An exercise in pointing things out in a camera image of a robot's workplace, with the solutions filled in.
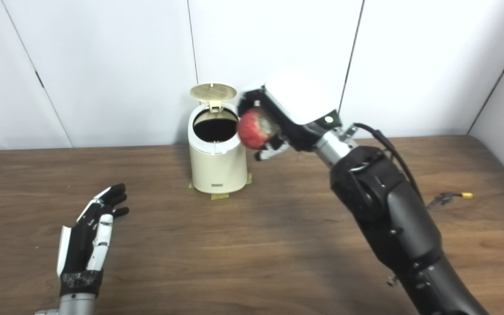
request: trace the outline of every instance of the cream trash can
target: cream trash can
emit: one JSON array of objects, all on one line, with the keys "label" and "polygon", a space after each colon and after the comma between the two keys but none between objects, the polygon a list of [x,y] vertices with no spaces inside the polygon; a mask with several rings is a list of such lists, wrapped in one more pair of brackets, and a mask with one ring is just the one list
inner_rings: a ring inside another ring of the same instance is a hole
[{"label": "cream trash can", "polygon": [[236,132],[236,106],[223,102],[236,96],[225,84],[200,84],[190,94],[203,104],[188,121],[192,184],[204,193],[230,193],[246,185],[246,149]]}]

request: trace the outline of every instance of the robotic arm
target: robotic arm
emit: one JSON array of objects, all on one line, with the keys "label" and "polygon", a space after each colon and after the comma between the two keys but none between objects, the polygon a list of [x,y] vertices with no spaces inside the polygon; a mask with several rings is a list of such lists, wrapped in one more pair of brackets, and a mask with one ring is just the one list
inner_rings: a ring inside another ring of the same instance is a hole
[{"label": "robotic arm", "polygon": [[[379,131],[363,124],[344,129],[336,110],[320,104],[310,84],[296,73],[244,92],[238,115],[244,119],[257,106],[279,126],[279,132],[256,159],[269,158],[289,146],[315,152],[330,168],[332,191],[354,215],[376,257],[394,272],[420,314],[488,315],[448,262],[440,231],[409,169]],[[370,131],[392,152],[409,181],[383,150],[358,146],[352,140],[357,128]]]},{"label": "robotic arm", "polygon": [[130,211],[114,207],[126,199],[124,184],[108,187],[88,202],[74,227],[62,227],[57,267],[61,283],[59,309],[37,311],[35,315],[94,314],[112,224]]}]

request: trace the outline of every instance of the black arm segment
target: black arm segment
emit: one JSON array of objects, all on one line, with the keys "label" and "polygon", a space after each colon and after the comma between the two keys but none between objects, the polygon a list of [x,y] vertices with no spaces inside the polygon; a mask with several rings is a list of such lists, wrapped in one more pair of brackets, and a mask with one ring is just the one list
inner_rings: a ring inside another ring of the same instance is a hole
[{"label": "black arm segment", "polygon": [[332,167],[330,182],[420,314],[488,315],[445,257],[423,201],[384,152],[356,147]]}]

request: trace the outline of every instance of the wooden table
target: wooden table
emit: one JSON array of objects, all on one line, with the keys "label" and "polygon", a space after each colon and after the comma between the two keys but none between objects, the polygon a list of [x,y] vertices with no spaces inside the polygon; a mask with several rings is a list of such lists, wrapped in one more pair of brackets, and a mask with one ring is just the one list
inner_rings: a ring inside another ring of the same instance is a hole
[{"label": "wooden table", "polygon": [[[504,168],[471,137],[393,142],[426,201],[476,196],[432,216],[460,277],[504,315]],[[114,225],[99,314],[416,314],[314,154],[248,167],[252,184],[210,200],[188,188],[186,146],[0,151],[0,314],[58,306],[61,225],[120,182],[132,212]]]}]

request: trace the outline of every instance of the black cable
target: black cable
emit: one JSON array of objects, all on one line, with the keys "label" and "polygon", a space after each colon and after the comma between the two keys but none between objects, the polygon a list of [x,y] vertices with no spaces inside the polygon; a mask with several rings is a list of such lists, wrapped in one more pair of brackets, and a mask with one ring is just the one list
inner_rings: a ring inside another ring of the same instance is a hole
[{"label": "black cable", "polygon": [[367,126],[366,124],[362,124],[362,123],[354,123],[353,125],[357,128],[361,128],[363,130],[370,132],[370,134],[372,134],[372,136],[376,140],[378,140],[378,142],[380,142],[388,151],[390,151],[392,156],[396,157],[396,160],[398,160],[398,163],[400,163],[402,170],[404,170],[404,173],[408,177],[409,182],[412,184],[414,191],[416,191],[417,195],[420,196],[420,198],[423,200],[420,189],[419,189],[419,187],[417,187],[416,180],[414,179],[412,172],[410,171],[410,168],[408,167],[408,165],[406,164],[406,162],[404,161],[404,159],[402,158],[400,153],[398,153],[398,151],[396,151],[396,148],[394,148],[394,145],[392,144],[392,142],[390,142],[390,140],[388,140],[388,138],[386,138],[384,136],[384,134],[382,134],[382,132],[380,132],[380,130],[374,130],[373,128]]}]

